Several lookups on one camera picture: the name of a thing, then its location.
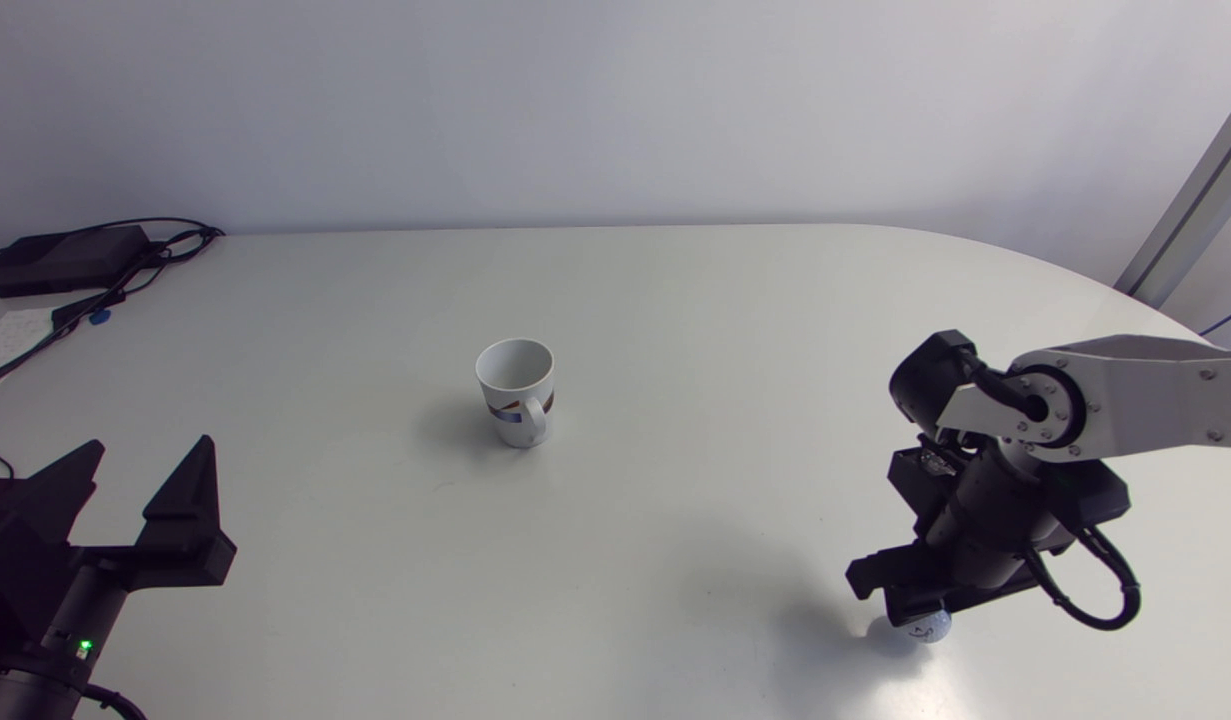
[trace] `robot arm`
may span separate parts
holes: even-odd
[[[1104,457],[1174,446],[1231,446],[1231,352],[1114,336],[986,367],[958,331],[934,334],[895,370],[890,393],[922,428],[888,478],[917,514],[916,542],[853,561],[859,601],[884,588],[895,626],[1040,585],[1086,625],[1118,629],[1140,606],[1135,575],[1098,529],[1130,510]],[[1108,565],[1124,606],[1078,609],[1041,553],[1073,543]]]
[[[949,398],[939,427],[1025,443],[1040,462],[1231,447],[1231,351],[1113,336],[1027,352],[1003,383],[1040,398],[1044,418],[1028,418],[966,384]]]

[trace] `power adapter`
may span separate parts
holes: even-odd
[[[150,246],[139,225],[21,238],[0,254],[0,297],[110,288]]]

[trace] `mug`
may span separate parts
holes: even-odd
[[[476,357],[495,432],[512,447],[534,447],[551,430],[551,351],[527,338],[501,340]]]

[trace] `table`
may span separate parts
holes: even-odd
[[[911,539],[885,471],[917,430],[886,382],[940,329],[996,366],[1195,337],[897,228],[225,238],[7,379],[0,450],[33,471],[102,439],[71,540],[117,544],[215,438],[225,587],[132,596],[94,676],[154,720],[1231,718],[1231,450],[1110,462],[1126,630],[1030,592],[913,646],[853,598],[848,561]],[[556,354],[533,450],[496,442],[473,377],[513,336]],[[1119,607],[1083,553],[1050,566]]]

